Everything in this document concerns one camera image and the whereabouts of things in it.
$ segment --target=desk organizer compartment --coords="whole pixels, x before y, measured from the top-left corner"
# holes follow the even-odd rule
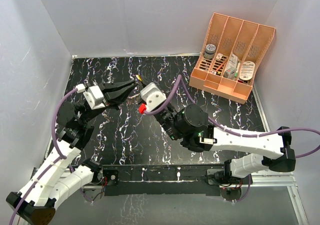
[[[200,57],[191,73],[189,85],[244,104],[252,91],[256,71],[274,38],[275,31],[274,27],[214,13]],[[204,58],[208,44],[216,46],[216,53],[212,59]],[[218,54],[223,55],[222,59],[217,59]],[[230,79],[223,75],[232,54],[238,57],[240,63],[238,73]],[[249,81],[239,79],[240,70],[246,61],[255,63],[253,76]]]

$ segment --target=white wall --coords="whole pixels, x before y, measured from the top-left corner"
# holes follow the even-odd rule
[[[44,158],[72,57],[41,0],[0,0],[0,10],[0,220],[8,224],[6,197]]]
[[[79,57],[201,51],[213,12],[264,23],[277,0],[42,0]]]
[[[320,130],[320,3],[278,0],[266,24],[276,27],[272,50],[258,70],[256,86],[270,127]],[[320,144],[319,136],[293,132],[297,155]],[[295,177],[310,224],[320,221],[320,153],[299,158]]]

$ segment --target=red button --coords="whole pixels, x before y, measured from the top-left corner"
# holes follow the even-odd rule
[[[144,114],[145,110],[147,110],[147,107],[144,103],[142,103],[139,107],[139,113]]]

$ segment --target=small can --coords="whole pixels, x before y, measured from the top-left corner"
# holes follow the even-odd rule
[[[213,59],[216,53],[216,46],[213,44],[208,44],[205,46],[204,54],[203,56],[206,59]]]

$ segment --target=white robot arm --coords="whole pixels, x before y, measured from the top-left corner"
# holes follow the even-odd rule
[[[63,127],[58,136],[58,146],[66,159],[61,159],[54,148],[32,179],[19,191],[11,192],[6,201],[31,225],[47,225],[56,209],[75,191],[90,182],[99,182],[102,166],[92,160],[84,161],[75,172],[59,180],[69,164],[89,142],[93,127],[88,122],[107,108],[117,109],[136,87],[134,80],[122,83],[101,83],[79,86],[84,92],[84,103],[64,102],[57,116]],[[166,95],[154,84],[144,85],[140,95],[144,103],[139,111],[151,112],[159,108]],[[207,175],[217,185],[238,183],[253,172],[271,169],[290,172],[295,168],[295,154],[290,148],[291,135],[274,134],[259,137],[261,132],[225,127],[221,129],[208,123],[208,114],[190,104],[180,111],[168,104],[154,115],[172,140],[180,140],[183,147],[194,152],[232,150],[251,153],[239,159],[224,162],[224,170]],[[258,135],[257,138],[236,136]]]
[[[102,166],[89,159],[75,172],[59,179],[89,142],[94,127],[89,126],[88,122],[106,109],[118,110],[119,104],[127,99],[136,86],[133,79],[99,85],[87,83],[76,87],[78,93],[84,93],[85,102],[65,101],[56,118],[62,128],[57,144],[64,159],[53,148],[32,179],[19,192],[11,192],[6,198],[21,218],[31,225],[47,225],[56,209],[75,191],[90,182],[99,182]]]
[[[167,103],[166,95],[152,82],[139,77],[144,101],[139,112],[154,115],[172,140],[182,140],[183,147],[193,152],[232,150],[251,153],[239,159],[224,162],[224,171],[211,175],[217,184],[232,184],[251,173],[270,169],[275,172],[292,172],[295,169],[295,152],[290,148],[291,133],[264,135],[263,132],[246,131],[209,124],[209,116],[198,105],[189,104],[176,111]]]

